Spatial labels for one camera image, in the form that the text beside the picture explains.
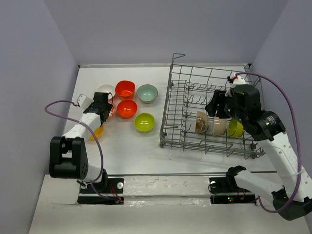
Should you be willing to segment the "lime green bowl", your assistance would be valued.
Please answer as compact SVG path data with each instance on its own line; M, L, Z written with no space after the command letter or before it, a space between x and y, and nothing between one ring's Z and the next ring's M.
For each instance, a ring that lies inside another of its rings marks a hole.
M134 125L140 132L149 132L155 125L155 118L149 113L141 113L135 117Z
M243 125L236 119L231 119L228 126L228 137L239 138L244 134Z

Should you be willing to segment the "beige painted ceramic bowl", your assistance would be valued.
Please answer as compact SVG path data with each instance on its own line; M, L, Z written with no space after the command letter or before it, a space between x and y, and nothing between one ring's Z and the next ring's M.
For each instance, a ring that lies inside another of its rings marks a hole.
M206 133L209 129L210 120L208 116L201 111L197 111L196 114L196 122L195 122L195 133L203 134Z

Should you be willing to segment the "grey wire dish rack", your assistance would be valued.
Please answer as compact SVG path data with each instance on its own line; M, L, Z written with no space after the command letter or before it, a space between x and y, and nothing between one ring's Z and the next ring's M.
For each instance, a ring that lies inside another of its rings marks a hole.
M264 151L248 133L230 137L229 131L214 136L214 120L204 133L196 133L198 112L205 112L205 106L212 100L216 90L230 87L228 76L250 70L250 64L209 65L182 64L185 54L174 53L169 70L166 98L160 128L160 146L196 150L207 153L221 153L226 156L242 156L245 159L259 158Z

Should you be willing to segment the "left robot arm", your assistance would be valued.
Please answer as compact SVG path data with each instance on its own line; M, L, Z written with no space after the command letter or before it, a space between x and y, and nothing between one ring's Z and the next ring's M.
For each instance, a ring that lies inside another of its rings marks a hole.
M113 103L112 93L95 92L93 98L81 94L76 102L67 101L75 107L83 109L79 120L63 117L52 113L48 108L62 101L48 104L44 110L46 113L66 119L75 123L72 129L61 136L55 136L50 141L49 174L53 178L76 179L90 185L96 192L102 193L108 187L108 175L104 169L104 157L96 130L103 127L108 119ZM86 141L94 138L99 153L100 166L90 166L86 151Z

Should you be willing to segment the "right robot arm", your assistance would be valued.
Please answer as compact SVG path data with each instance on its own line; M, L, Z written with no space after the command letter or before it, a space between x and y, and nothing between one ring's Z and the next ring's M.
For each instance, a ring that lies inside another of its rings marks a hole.
M264 150L282 181L277 184L253 175L243 166L235 166L224 178L229 191L238 188L251 191L258 200L271 202L272 212L287 221L311 213L312 178L301 165L299 152L293 150L279 116L262 109L258 89L243 84L227 91L216 90L205 110L210 117L229 118L242 124L244 131Z

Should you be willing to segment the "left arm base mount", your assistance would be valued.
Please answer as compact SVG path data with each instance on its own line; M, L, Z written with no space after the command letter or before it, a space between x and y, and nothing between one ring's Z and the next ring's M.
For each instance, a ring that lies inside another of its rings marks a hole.
M77 203L81 205L123 205L124 204L124 178L108 177L107 186L104 188L102 183L95 183L94 188L100 194L98 195L91 185L81 181Z

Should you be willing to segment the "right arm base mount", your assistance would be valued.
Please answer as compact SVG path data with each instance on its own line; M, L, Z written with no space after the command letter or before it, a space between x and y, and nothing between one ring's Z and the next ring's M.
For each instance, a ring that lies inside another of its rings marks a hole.
M239 188L234 177L245 171L243 166L230 167L223 177L209 178L208 191L211 204L254 204L257 198L249 190Z

